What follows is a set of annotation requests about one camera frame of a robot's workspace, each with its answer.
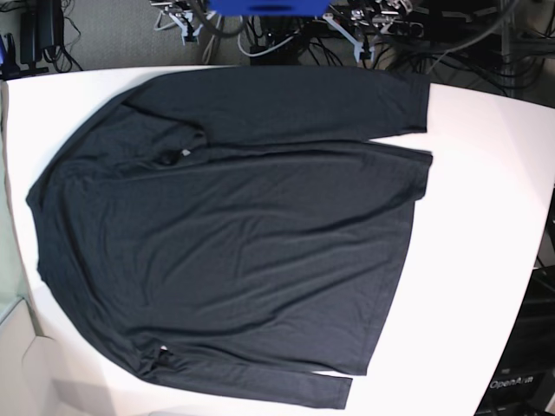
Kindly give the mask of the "black device on floor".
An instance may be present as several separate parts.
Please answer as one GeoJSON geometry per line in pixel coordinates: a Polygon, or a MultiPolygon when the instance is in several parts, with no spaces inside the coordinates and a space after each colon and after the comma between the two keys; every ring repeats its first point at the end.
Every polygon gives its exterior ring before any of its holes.
{"type": "Polygon", "coordinates": [[[47,56],[54,62],[62,52],[64,23],[61,1],[24,1],[20,15],[20,61],[29,69],[47,56]]]}

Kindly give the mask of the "blue box at top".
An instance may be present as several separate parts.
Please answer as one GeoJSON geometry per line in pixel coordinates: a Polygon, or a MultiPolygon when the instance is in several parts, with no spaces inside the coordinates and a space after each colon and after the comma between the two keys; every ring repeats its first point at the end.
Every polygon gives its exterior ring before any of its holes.
{"type": "Polygon", "coordinates": [[[211,0],[223,16],[321,16],[330,0],[211,0]]]}

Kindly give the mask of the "black OpenArm case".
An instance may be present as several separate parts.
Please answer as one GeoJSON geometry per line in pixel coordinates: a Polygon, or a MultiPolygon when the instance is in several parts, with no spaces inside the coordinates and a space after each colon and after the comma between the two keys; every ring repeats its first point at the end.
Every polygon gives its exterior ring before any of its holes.
{"type": "Polygon", "coordinates": [[[553,415],[554,268],[535,269],[477,415],[553,415]]]}

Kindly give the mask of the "dark navy long-sleeve shirt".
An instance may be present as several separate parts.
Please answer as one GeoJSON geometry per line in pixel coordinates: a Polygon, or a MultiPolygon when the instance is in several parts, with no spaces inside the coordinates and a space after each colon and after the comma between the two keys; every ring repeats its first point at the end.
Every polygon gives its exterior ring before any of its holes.
{"type": "Polygon", "coordinates": [[[115,96],[30,188],[37,269],[82,337],[156,385],[344,409],[433,162],[425,75],[175,72],[115,96]]]}

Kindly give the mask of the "aluminium frame post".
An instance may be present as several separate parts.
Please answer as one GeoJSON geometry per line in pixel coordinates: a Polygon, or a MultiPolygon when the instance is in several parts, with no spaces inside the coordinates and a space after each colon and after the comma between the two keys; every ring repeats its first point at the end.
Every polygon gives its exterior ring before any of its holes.
{"type": "Polygon", "coordinates": [[[518,0],[500,1],[499,11],[501,12],[501,25],[500,29],[500,54],[504,64],[509,63],[511,54],[511,40],[513,37],[513,24],[514,24],[514,10],[518,5],[518,0]]]}

